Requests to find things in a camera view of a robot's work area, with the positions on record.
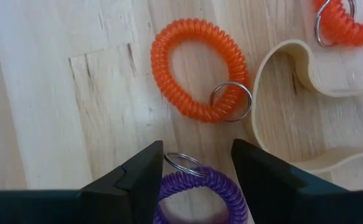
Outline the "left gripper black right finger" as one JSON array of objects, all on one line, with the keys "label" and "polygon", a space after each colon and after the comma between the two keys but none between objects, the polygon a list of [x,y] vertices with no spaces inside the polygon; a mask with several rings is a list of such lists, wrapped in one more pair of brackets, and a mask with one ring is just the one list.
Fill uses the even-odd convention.
[{"label": "left gripper black right finger", "polygon": [[232,161],[255,224],[343,224],[326,194],[345,190],[301,170],[243,139]]}]

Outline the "orange coil keychain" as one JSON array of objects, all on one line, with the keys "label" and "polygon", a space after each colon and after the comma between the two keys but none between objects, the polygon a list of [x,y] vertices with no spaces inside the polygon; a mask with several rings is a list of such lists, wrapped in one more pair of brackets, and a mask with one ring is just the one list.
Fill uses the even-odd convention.
[{"label": "orange coil keychain", "polygon": [[213,47],[227,65],[232,82],[248,85],[249,74],[243,52],[237,43],[220,27],[204,19],[179,19],[168,24],[156,35],[151,45],[151,70],[162,95],[181,114],[206,123],[223,121],[242,100],[240,87],[228,86],[213,104],[201,103],[188,94],[171,72],[172,49],[187,40],[198,40]]},{"label": "orange coil keychain", "polygon": [[342,0],[313,0],[316,11],[314,36],[320,46],[363,45],[363,24],[355,21],[356,1],[348,1],[350,12],[346,12]]}]

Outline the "purple coil keychain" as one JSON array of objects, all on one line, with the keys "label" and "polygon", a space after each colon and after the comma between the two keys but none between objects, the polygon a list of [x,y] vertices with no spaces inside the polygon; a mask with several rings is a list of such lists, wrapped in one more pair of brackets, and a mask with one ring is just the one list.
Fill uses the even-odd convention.
[{"label": "purple coil keychain", "polygon": [[[187,159],[197,166],[186,168],[170,157],[176,156]],[[204,166],[198,160],[186,154],[167,152],[164,160],[177,169],[177,172],[163,176],[159,190],[158,200],[162,201],[174,194],[198,187],[206,187],[215,192],[225,203],[228,210],[226,224],[247,224],[248,206],[243,192],[238,185],[224,173],[209,166]]]}]

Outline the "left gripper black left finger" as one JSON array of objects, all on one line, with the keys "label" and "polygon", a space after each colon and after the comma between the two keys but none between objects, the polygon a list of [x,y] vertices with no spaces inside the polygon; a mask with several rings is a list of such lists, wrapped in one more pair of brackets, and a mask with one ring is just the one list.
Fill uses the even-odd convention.
[{"label": "left gripper black left finger", "polygon": [[86,224],[152,224],[163,174],[163,142],[155,141],[82,188]]}]

